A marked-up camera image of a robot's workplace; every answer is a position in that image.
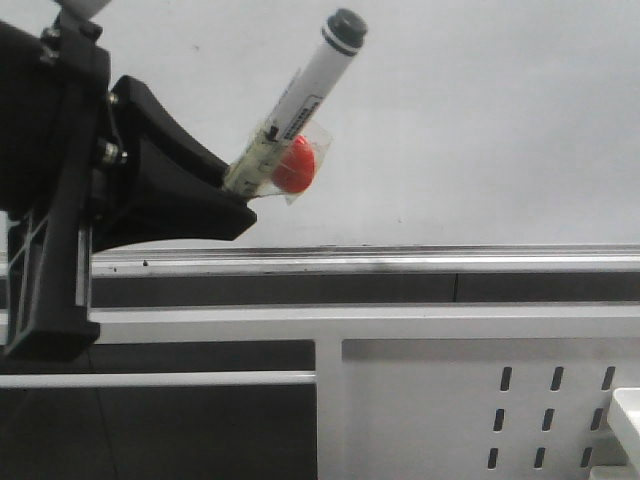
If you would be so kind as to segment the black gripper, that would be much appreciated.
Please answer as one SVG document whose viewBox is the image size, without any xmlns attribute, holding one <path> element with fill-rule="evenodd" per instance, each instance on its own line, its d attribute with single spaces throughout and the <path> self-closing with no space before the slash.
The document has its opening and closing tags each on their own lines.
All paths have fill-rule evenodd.
<svg viewBox="0 0 640 480">
<path fill-rule="evenodd" d="M 1 208 L 7 214 L 8 327 L 14 360 L 72 361 L 100 333 L 89 317 L 89 191 L 110 57 L 101 28 L 58 18 L 40 36 L 1 27 Z M 192 137 L 142 81 L 112 93 L 128 154 L 112 174 L 93 249 L 233 241 L 257 214 L 222 190 L 228 164 Z"/>
</svg>

